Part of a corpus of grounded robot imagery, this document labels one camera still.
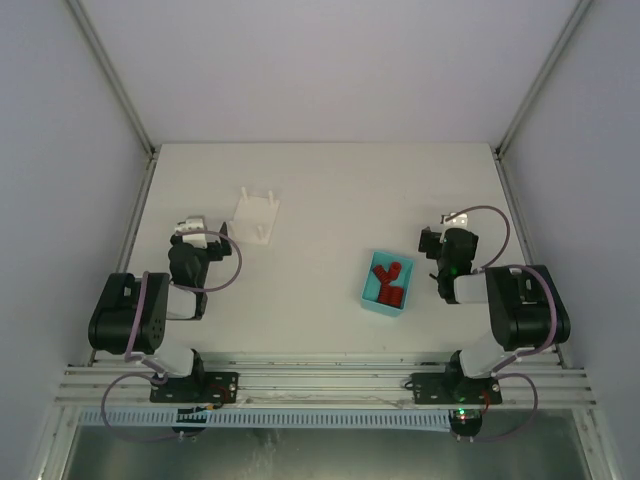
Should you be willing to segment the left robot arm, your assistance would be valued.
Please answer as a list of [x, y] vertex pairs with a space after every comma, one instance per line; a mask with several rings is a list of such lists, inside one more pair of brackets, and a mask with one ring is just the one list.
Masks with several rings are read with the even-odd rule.
[[202, 217], [178, 223], [170, 238], [169, 271], [113, 273], [104, 286], [88, 326], [88, 340], [96, 351], [121, 355], [127, 362], [150, 368], [150, 383], [157, 398], [188, 400], [204, 394], [207, 374], [201, 355], [171, 342], [169, 321], [195, 321], [204, 317], [208, 296], [230, 286], [239, 276], [218, 287], [206, 285], [209, 266], [232, 255], [242, 266], [242, 255], [223, 223], [209, 230]]

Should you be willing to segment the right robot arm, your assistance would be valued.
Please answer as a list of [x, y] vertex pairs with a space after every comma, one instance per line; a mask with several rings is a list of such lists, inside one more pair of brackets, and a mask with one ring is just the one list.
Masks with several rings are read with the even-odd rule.
[[544, 265], [487, 267], [472, 271], [479, 237], [465, 229], [442, 233], [426, 227], [418, 251], [434, 260], [437, 292], [450, 305], [484, 304], [490, 330], [456, 351], [440, 376], [440, 387], [455, 400], [495, 385], [495, 375], [516, 360], [566, 342], [571, 322]]

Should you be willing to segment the red large spring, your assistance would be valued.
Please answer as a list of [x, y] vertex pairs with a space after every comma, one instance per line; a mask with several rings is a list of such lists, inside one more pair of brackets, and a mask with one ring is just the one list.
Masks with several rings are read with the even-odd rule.
[[377, 302], [384, 305], [391, 305], [393, 303], [393, 290], [394, 287], [390, 284], [381, 284], [377, 296]]
[[391, 286], [389, 290], [388, 304], [395, 307], [401, 308], [403, 304], [404, 298], [404, 289], [398, 286]]
[[388, 281], [395, 281], [402, 271], [402, 264], [400, 262], [394, 261], [389, 265], [387, 270], [387, 278]]

